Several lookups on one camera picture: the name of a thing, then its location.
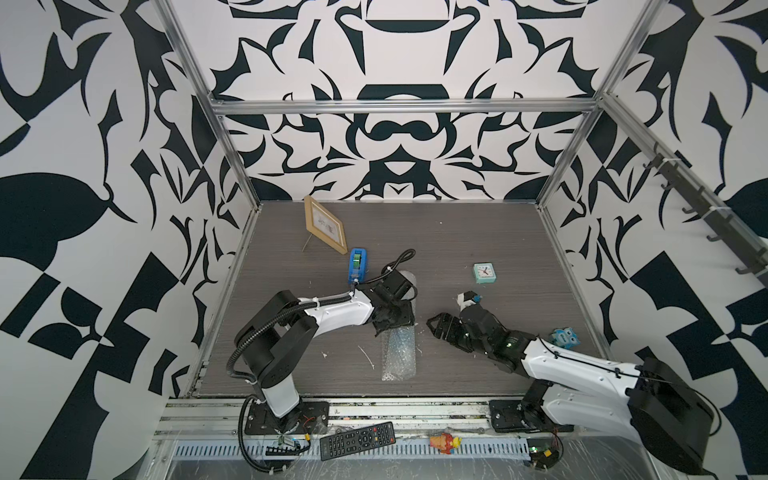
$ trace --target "picture frame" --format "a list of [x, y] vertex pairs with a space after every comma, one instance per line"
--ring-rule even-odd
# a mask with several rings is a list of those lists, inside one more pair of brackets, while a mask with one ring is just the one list
[[306, 229], [342, 255], [347, 253], [344, 225], [310, 195], [304, 197]]

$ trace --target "gray wood tabletop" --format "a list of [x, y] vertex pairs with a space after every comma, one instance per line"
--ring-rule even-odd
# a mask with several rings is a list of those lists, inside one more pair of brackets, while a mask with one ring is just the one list
[[[413, 260], [416, 301], [416, 376], [382, 381], [381, 336], [373, 325], [351, 326], [315, 338], [293, 372], [302, 395], [314, 396], [491, 396], [524, 392], [530, 380], [498, 370], [485, 356], [464, 353], [432, 336], [426, 320], [440, 312], [458, 315], [456, 296], [483, 295], [482, 305], [510, 329], [548, 335], [573, 327], [581, 345], [598, 355], [584, 317], [566, 282], [541, 220], [530, 204], [331, 203], [350, 248], [368, 251], [372, 278], [403, 250]], [[219, 336], [202, 379], [203, 396], [240, 396], [252, 390], [224, 371], [242, 326], [280, 290], [296, 296], [325, 296], [348, 289], [348, 255], [309, 234], [304, 205], [266, 202], [243, 262]], [[474, 263], [491, 262], [495, 283], [478, 285]], [[370, 357], [371, 363], [363, 354]], [[239, 369], [245, 369], [242, 362]]]

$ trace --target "hook rack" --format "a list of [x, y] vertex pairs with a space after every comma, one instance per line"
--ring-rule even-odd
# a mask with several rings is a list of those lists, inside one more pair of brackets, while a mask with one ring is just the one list
[[736, 268], [740, 275], [754, 274], [768, 286], [768, 247], [723, 201], [696, 176], [683, 161], [656, 157], [645, 167], [655, 167], [667, 180], [665, 190], [675, 189], [688, 202], [686, 214], [696, 214], [714, 231], [710, 242], [723, 241], [739, 257], [745, 267]]

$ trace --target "black remote control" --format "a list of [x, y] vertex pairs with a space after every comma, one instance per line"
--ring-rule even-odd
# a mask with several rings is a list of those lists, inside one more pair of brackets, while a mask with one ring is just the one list
[[395, 429], [392, 422], [379, 423], [349, 432], [341, 432], [320, 439], [320, 460], [343, 457], [353, 453], [394, 445]]

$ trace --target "mounting plate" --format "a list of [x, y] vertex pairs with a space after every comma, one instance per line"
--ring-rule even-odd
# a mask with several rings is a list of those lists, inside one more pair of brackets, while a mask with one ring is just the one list
[[[518, 412], [520, 400], [491, 400], [491, 427], [497, 433], [538, 433], [541, 430], [530, 429], [521, 422]], [[558, 432], [573, 432], [573, 425], [557, 425]]]
[[243, 427], [246, 435], [274, 435], [275, 433], [325, 433], [328, 425], [328, 402], [300, 402], [288, 415], [276, 419], [266, 403], [250, 404], [248, 420]]

